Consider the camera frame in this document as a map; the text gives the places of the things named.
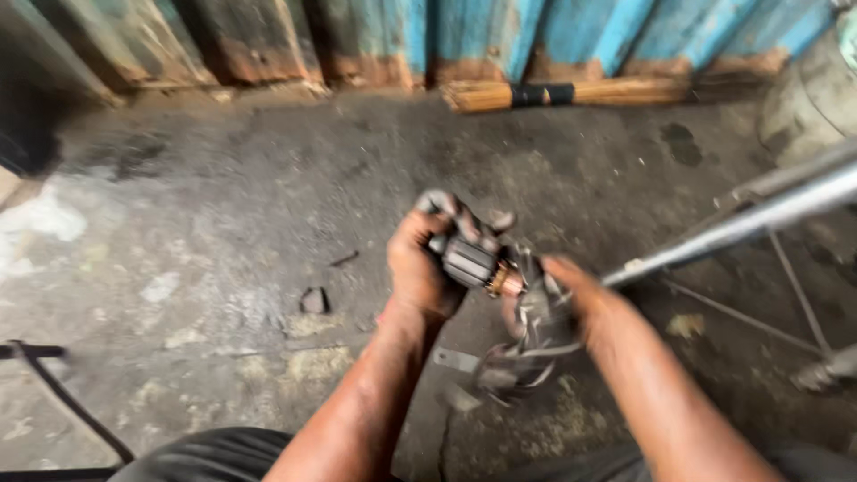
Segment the rusty metal sheet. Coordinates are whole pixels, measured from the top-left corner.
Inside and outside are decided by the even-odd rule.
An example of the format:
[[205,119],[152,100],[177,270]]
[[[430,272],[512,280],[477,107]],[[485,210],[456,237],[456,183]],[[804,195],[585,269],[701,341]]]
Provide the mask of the rusty metal sheet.
[[299,0],[205,0],[197,6],[236,79],[321,81]]
[[[130,87],[216,84],[171,0],[36,0],[77,48],[90,44]],[[104,69],[96,69],[101,74]]]

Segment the corrugated wall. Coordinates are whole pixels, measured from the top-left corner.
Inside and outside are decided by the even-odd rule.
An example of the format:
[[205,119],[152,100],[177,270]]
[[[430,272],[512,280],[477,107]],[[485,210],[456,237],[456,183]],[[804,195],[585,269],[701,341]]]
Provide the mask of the corrugated wall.
[[828,0],[8,1],[118,92],[773,74],[833,19]]

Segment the black pants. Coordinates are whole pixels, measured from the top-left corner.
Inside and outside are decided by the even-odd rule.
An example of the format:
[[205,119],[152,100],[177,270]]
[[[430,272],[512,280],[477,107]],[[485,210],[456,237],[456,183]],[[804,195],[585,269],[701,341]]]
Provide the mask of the black pants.
[[[255,428],[204,431],[155,450],[119,471],[110,482],[257,482],[290,440],[291,435],[283,432]],[[812,445],[791,443],[763,452],[792,482],[857,480],[857,462]],[[643,482],[651,480],[651,474],[637,446],[626,445],[539,462],[491,480]]]

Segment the broom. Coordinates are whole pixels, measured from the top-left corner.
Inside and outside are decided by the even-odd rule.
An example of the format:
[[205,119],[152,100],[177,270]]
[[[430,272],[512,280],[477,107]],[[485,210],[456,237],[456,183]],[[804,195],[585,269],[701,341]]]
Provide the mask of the broom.
[[573,84],[511,85],[497,81],[455,81],[440,90],[457,113],[513,109],[531,105],[668,104],[688,98],[687,79],[620,77]]

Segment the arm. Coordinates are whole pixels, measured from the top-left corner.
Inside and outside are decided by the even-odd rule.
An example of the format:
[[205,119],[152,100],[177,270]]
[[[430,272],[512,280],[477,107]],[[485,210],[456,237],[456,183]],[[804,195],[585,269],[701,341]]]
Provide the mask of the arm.
[[717,411],[625,299],[568,260],[546,258],[543,265],[574,293],[586,350],[655,479],[784,480]]
[[464,288],[424,249],[446,232],[443,214],[408,213],[387,245],[393,295],[378,329],[333,395],[297,433],[264,482],[381,480],[426,356]]

